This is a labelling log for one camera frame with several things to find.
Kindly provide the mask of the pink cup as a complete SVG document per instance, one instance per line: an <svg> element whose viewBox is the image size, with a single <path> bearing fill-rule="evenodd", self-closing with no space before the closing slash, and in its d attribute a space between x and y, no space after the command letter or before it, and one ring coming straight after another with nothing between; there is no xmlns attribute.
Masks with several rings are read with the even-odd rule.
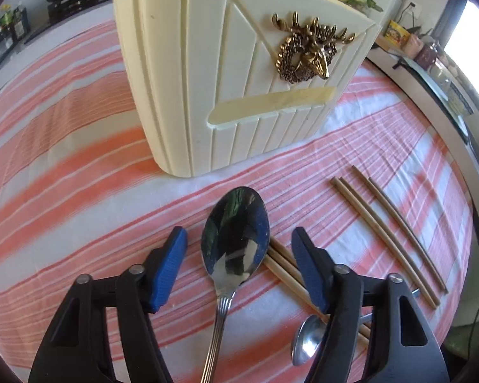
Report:
<svg viewBox="0 0 479 383"><path fill-rule="evenodd" d="M422 51L424 42L417 35L411 34L402 47L405 56L414 59Z"/></svg>

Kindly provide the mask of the spice jar rack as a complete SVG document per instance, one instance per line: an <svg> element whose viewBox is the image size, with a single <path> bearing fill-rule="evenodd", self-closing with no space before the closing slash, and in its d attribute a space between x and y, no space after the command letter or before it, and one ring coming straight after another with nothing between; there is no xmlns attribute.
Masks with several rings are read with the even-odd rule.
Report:
<svg viewBox="0 0 479 383"><path fill-rule="evenodd" d="M31 30L27 8L18 5L12 8L4 4L0 9L0 61Z"/></svg>

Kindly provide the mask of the wooden chopstick four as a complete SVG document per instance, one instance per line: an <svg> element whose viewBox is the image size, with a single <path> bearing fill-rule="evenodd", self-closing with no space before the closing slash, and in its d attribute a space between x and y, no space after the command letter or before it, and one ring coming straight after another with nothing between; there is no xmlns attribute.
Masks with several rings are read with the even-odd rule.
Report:
<svg viewBox="0 0 479 383"><path fill-rule="evenodd" d="M382 239L388 249L392 252L394 257L400 262L405 272L421 289L424 299L430 304L433 309L439 306L439 298L433 291L430 284L415 267L415 263L409 257L409 254L404 249L403 245L394 236L394 233L388 228L373 208L347 183L343 177L333 177L332 184L337 188L346 201L353 206L361 218L371 227L371 229Z"/></svg>

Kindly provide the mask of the white knife block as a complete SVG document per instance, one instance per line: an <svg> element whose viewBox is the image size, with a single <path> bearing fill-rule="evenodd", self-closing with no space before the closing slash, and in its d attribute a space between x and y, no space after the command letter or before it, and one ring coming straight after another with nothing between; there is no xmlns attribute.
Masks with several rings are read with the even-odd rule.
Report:
<svg viewBox="0 0 479 383"><path fill-rule="evenodd" d="M378 8L381 8L381 11L378 11L376 8L368 7L367 13L368 17L379 23L380 25L387 23L392 20L400 6L401 0L373 0Z"/></svg>

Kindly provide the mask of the cream utensil holder box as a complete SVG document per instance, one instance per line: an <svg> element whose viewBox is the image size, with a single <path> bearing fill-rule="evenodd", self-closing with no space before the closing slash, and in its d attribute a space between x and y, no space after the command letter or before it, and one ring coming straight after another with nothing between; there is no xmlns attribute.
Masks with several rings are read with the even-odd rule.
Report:
<svg viewBox="0 0 479 383"><path fill-rule="evenodd" d="M207 174L309 139L379 34L337 0L113 0L154 160Z"/></svg>

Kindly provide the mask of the small steel spoon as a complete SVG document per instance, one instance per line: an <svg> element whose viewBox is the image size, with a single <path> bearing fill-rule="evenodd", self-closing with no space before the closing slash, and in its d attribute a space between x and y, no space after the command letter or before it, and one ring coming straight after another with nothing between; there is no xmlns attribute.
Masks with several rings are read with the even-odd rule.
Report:
<svg viewBox="0 0 479 383"><path fill-rule="evenodd" d="M327 324L317 315L305 319L297 330L291 346L292 365L303 366L319 349Z"/></svg>

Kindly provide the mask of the large steel spoon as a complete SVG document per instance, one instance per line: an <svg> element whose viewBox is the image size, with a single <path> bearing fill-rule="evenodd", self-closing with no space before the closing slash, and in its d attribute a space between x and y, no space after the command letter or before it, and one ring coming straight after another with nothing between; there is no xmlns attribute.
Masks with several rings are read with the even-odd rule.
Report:
<svg viewBox="0 0 479 383"><path fill-rule="evenodd" d="M201 236L201 255L216 293L214 329L202 382L212 382L219 358L226 316L241 284L259 268L270 241L270 224L259 193L234 188L216 203Z"/></svg>

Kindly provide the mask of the wooden chopstick one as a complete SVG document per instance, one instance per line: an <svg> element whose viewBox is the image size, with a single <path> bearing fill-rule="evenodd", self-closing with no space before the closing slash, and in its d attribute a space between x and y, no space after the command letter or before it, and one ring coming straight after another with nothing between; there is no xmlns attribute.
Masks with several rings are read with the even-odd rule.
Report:
<svg viewBox="0 0 479 383"><path fill-rule="evenodd" d="M300 284L296 278L292 277L292 275L287 272L283 266L280 266L280 264L277 263L277 261L274 260L270 254L265 257L263 263L300 300L309 305L317 313L321 320L323 320L325 323L329 322L330 316L321 313L318 308L313 305L312 301L310 301L310 295L304 286L302 286L302 284Z"/></svg>

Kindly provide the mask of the wooden chopstick six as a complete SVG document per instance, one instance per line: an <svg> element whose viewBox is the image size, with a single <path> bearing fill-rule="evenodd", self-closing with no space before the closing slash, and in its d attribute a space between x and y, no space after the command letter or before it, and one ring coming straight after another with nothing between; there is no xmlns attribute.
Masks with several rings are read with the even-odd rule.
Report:
<svg viewBox="0 0 479 383"><path fill-rule="evenodd" d="M400 222L401 224L404 225L404 228L406 229L407 234L412 238L412 240L414 241L414 245L417 247L420 254L424 258L424 260L427 262L427 264L429 265L429 268L433 272L435 278L438 280L441 289L443 289L443 291L445 293L448 293L448 289L446 287L445 280L442 278L442 276L439 273L437 267L433 263L433 260L430 258L427 250L424 248L424 245L422 245L421 241L417 237L416 233L413 231L410 224L404 218L403 214L400 212L400 210L397 208L397 206L395 206L395 204L392 202L392 200L388 197L388 195L382 190L382 188L378 185L378 183L372 177L369 177L368 180L376 188L376 190L382 195L383 200L386 201L386 204L389 206L389 208L392 210L392 212L395 213L395 218L397 218L398 222Z"/></svg>

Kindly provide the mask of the wooden chopstick five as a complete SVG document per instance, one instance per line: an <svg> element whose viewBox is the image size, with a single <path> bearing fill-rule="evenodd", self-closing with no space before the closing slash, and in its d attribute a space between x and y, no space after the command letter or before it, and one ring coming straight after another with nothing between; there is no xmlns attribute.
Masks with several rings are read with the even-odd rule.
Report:
<svg viewBox="0 0 479 383"><path fill-rule="evenodd" d="M386 204L386 201L383 200L383 197L382 195L376 190L376 188L370 183L370 181L368 180L368 178L370 176L365 176L364 174L362 174L362 172L359 170L359 168L357 168L355 165L352 165L352 168L353 168L353 171L355 171L355 174L357 174L361 180L368 186L369 190L373 193L373 195L377 198L377 200L382 204L382 206L385 207L385 209L387 210L387 212L395 219L395 221L397 222L397 224L399 225L400 229L402 231L404 231L404 233L406 233L408 239L410 240L410 242L413 244L414 248L416 249L416 251L418 251L418 254L420 254L419 250L417 249L417 247L414 245L414 241L412 240L412 238L407 234L407 231L406 229L404 228L404 225L401 224L400 222L398 222L397 218L395 218L395 213L392 212L392 210L389 208L389 206Z"/></svg>

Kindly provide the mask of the wooden chopstick two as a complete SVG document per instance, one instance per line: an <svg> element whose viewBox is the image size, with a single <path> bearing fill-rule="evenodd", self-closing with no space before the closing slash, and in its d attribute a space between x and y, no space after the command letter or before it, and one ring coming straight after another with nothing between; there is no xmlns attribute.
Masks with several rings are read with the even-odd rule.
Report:
<svg viewBox="0 0 479 383"><path fill-rule="evenodd" d="M298 282L304 286L304 279L298 270L297 262L292 255L292 252L274 237L271 237L270 239L267 255L268 254L270 254L271 257L273 257L274 260L280 264L280 266L283 266L283 268L289 272L292 277L296 278L296 280L298 280Z"/></svg>

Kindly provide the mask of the pink striped tablecloth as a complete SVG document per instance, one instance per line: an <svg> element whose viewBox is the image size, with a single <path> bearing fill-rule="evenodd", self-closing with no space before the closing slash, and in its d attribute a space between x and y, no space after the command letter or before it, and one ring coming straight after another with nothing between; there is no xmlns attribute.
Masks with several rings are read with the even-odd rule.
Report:
<svg viewBox="0 0 479 383"><path fill-rule="evenodd" d="M139 263L173 226L189 246L168 303L153 317L173 379L201 377L215 294L200 249L205 219L229 189L256 189L271 233L304 227L356 272L400 271L385 244L331 186L341 176L367 201L355 165L418 233L445 279L439 307L422 305L438 340L452 325L473 237L467 186L417 106L371 63L305 143L192 179L156 165L131 96L114 23L60 45L0 92L0 353L26 378L77 275L106 278Z"/></svg>

